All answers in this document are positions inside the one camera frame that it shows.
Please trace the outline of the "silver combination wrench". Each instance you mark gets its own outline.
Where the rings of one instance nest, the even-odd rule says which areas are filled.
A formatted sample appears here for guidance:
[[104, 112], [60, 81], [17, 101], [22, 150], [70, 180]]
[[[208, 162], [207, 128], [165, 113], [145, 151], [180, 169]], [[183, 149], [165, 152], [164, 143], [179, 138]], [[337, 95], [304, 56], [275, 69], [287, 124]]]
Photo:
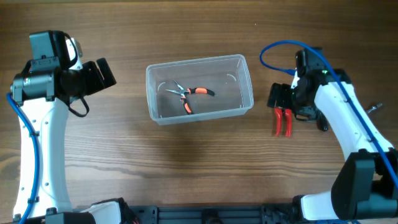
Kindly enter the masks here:
[[366, 113], [370, 114], [373, 111], [379, 109], [382, 105], [383, 105], [382, 103], [378, 103], [378, 104], [372, 105], [369, 109], [366, 110]]

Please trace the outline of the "orange black needle-nose pliers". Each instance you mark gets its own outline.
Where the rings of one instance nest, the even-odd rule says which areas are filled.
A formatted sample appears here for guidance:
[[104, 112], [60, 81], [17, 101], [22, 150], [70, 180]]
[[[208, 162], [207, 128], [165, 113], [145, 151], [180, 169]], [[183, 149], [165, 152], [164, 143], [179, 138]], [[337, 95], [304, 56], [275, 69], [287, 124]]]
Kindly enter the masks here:
[[177, 85], [179, 90], [167, 90], [167, 91], [180, 95], [180, 101], [187, 114], [193, 114], [193, 111], [188, 104], [187, 95], [205, 94], [205, 95], [215, 96], [215, 92], [207, 88], [202, 88], [202, 87], [184, 88], [176, 80], [174, 80], [174, 83]]

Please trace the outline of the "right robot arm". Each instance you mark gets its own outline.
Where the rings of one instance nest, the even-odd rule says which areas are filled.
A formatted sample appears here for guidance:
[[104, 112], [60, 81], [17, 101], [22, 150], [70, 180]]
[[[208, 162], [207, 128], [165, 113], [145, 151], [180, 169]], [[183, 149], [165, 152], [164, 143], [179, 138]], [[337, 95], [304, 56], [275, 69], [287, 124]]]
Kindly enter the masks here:
[[287, 212], [292, 223], [358, 222], [397, 216], [397, 150], [369, 119], [351, 79], [332, 69], [320, 48], [299, 50], [291, 84], [271, 86], [268, 107], [276, 133], [292, 134], [293, 120], [332, 129], [345, 163], [327, 192], [298, 195]]

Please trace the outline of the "red black screwdriver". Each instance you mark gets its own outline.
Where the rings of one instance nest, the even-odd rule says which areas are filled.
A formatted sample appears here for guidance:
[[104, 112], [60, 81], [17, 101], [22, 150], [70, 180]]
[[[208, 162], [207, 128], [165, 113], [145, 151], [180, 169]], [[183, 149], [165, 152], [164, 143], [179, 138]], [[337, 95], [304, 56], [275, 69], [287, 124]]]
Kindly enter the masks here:
[[317, 116], [317, 126], [320, 131], [326, 132], [328, 131], [328, 121], [325, 115], [322, 112], [318, 112]]

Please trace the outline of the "clear plastic storage container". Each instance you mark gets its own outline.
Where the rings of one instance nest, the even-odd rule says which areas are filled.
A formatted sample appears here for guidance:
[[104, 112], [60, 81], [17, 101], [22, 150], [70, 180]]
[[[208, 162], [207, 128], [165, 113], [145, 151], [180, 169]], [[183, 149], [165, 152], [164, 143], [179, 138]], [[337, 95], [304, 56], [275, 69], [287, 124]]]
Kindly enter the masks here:
[[149, 65], [146, 92], [150, 117], [158, 125], [239, 116], [254, 106], [241, 54]]

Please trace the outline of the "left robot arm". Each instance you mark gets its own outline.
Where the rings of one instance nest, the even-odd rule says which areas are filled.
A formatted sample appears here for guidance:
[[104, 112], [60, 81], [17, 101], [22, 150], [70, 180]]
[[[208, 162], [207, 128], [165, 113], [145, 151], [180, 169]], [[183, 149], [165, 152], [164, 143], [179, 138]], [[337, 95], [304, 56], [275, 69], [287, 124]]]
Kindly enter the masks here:
[[78, 42], [47, 30], [29, 36], [33, 57], [6, 95], [21, 128], [21, 176], [14, 223], [139, 223], [122, 198], [72, 209], [65, 177], [65, 129], [74, 101], [115, 85], [104, 58], [81, 62]]

